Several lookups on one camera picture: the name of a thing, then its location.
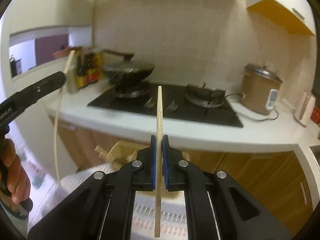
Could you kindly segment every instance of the dish rack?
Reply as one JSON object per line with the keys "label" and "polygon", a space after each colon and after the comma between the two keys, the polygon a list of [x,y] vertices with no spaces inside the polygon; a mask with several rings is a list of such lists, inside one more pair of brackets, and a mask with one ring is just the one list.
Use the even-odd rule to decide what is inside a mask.
{"label": "dish rack", "polygon": [[[138,144],[128,141],[118,141],[110,150],[110,152],[105,151],[102,147],[97,146],[96,152],[99,153],[99,157],[105,162],[110,163],[115,171],[118,171],[123,165],[128,162],[134,161],[137,158],[139,150],[148,148],[148,145]],[[185,160],[190,161],[190,156],[186,152],[182,152],[182,156]],[[155,196],[155,191],[153,192],[143,192],[147,195]],[[161,196],[166,198],[177,198],[182,192],[169,192],[165,189],[164,176],[162,176],[161,181]]]}

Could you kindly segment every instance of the rice cooker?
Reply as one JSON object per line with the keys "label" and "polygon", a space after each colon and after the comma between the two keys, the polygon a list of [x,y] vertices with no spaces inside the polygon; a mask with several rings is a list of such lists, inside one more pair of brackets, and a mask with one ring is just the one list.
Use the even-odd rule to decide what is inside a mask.
{"label": "rice cooker", "polygon": [[269,114],[276,105],[281,84],[272,71],[248,64],[242,79],[242,104],[259,114]]}

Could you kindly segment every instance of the black stovetop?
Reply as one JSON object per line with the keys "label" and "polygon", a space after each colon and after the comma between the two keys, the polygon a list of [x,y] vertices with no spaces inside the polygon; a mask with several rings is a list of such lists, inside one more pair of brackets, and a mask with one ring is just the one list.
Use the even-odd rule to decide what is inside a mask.
{"label": "black stovetop", "polygon": [[[163,117],[243,127],[228,101],[224,100],[224,104],[218,108],[196,106],[185,99],[186,87],[183,86],[150,83],[149,93],[138,98],[117,98],[113,90],[109,89],[90,102],[88,106],[156,116],[158,86],[162,86]],[[155,106],[152,109],[146,109],[143,106],[151,97],[153,97]],[[178,104],[178,108],[171,113],[166,109],[173,100]]]}

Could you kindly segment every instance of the gas stove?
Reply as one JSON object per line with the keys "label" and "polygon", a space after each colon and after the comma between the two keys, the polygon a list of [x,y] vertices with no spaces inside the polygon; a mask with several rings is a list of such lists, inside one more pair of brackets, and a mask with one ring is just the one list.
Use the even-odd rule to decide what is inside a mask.
{"label": "gas stove", "polygon": [[243,127],[225,99],[225,91],[143,82],[141,90],[111,88],[88,106],[156,116],[157,91],[162,86],[163,117]]}

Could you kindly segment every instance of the white countertop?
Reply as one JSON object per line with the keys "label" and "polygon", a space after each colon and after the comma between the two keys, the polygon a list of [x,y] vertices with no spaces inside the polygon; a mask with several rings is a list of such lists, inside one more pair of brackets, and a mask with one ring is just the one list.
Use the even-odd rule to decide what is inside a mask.
{"label": "white countertop", "polygon": [[[87,106],[92,100],[110,88],[107,80],[101,80],[80,90],[77,94],[64,94],[60,119],[91,130],[149,142],[156,134],[156,117]],[[55,115],[55,96],[44,100],[49,115]],[[265,118],[240,103],[228,98],[237,112],[253,118]],[[320,196],[320,170],[309,146],[319,145],[319,127],[312,121],[307,128],[301,127],[281,104],[277,105],[279,118],[274,121],[253,122],[239,117],[243,128],[198,122],[163,119],[163,133],[169,136],[172,147],[209,150],[217,152],[263,153],[295,151],[305,172],[314,207]]]}

